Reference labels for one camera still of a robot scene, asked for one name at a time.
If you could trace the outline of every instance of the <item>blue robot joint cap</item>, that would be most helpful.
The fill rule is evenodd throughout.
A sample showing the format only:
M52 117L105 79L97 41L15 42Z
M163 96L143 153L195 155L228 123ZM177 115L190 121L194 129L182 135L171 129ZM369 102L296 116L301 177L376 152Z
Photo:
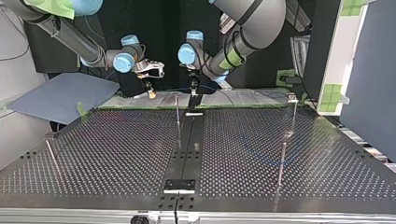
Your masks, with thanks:
M128 45L140 44L140 41L137 35L126 35L121 39L121 44L125 47Z
M204 41L204 33L202 31L188 31L186 38Z
M197 55L190 44L184 44L180 47L177 57L181 63L190 65L195 62Z
M121 73L129 73L134 67L134 57L128 53L120 53L114 58L113 67Z

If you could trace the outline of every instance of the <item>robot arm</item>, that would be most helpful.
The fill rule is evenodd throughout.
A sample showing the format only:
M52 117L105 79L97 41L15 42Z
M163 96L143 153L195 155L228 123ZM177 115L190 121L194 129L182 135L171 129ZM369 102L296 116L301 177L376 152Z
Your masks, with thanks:
M86 66L113 67L121 73L134 71L137 77L141 79L149 77L150 70L158 70L158 78L164 76L163 63L145 59L145 49L142 49L142 45L136 35L125 36L121 40L122 49L104 51L94 40L84 35L64 18L46 14L40 9L25 5L20 0L2 1L24 21L36 24L49 33L51 37L56 38L73 50L80 56L81 61ZM151 87L148 90L151 91L150 96L155 96L155 94L152 94L152 85L150 83L147 85Z
M279 35L286 18L285 0L209 0L241 26L233 39L214 58L203 50L204 35L187 33L178 58L190 69L202 69L213 81L220 83L229 71L243 63L254 51L267 48Z

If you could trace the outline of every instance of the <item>white wall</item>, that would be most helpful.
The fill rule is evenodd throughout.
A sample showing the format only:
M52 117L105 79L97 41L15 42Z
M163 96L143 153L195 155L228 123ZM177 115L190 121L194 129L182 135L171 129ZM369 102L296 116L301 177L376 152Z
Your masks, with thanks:
M338 18L329 54L329 61L323 78L322 93L320 94L318 102L319 105L321 104L321 98L326 84L342 85L341 94L346 94L356 46L359 41L361 27L364 24L366 11L367 5L363 6L359 16L340 16ZM338 104L335 112L319 112L319 114L323 116L339 116L342 108L343 104Z
M19 19L9 10L7 14L23 30ZM30 50L19 59L1 62L23 54L26 47L25 37L0 13L0 169L38 146L50 131L46 120L4 109L4 105L45 81L43 74L35 71Z

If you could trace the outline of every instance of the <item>dark background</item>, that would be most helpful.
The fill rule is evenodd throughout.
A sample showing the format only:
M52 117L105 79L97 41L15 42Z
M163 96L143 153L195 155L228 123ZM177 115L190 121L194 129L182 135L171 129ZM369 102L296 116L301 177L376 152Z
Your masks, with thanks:
M313 98L318 99L340 0L299 2L313 22L304 82ZM120 39L123 36L138 35L141 43L147 46L147 57L165 64L165 78L153 80L155 88L171 90L188 87L187 71L179 67L177 59L177 51L185 42L187 31L203 31L205 49L209 50L212 56L222 47L224 36L219 33L220 15L221 12L206 0L105 0L97 15L89 17L89 22L92 29L103 35L106 41L92 34L84 18L76 18L73 23L105 49L120 49ZM34 37L30 37L30 42L33 43L32 51L37 71L61 73L78 70L77 58L70 56L73 53L37 28L28 29L33 30L28 33ZM293 26L285 20L276 41L267 49L250 55L242 67L229 75L227 81L235 88L274 88L277 71L293 68L290 38L294 35L296 32ZM99 77L106 77L108 72L111 72L103 69L91 70L80 71L91 72ZM144 91L141 81L132 73L117 74L117 79L114 80L120 83L126 96L134 96ZM201 82L214 89L217 87L206 76L201 76Z

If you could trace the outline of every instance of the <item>table surface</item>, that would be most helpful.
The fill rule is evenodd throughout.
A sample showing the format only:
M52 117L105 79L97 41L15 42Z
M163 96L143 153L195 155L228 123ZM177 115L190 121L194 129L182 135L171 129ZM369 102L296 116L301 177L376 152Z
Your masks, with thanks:
M396 214L396 175L310 108L98 110L0 171L0 208ZM286 144L282 186L281 148ZM195 193L164 194L168 179Z

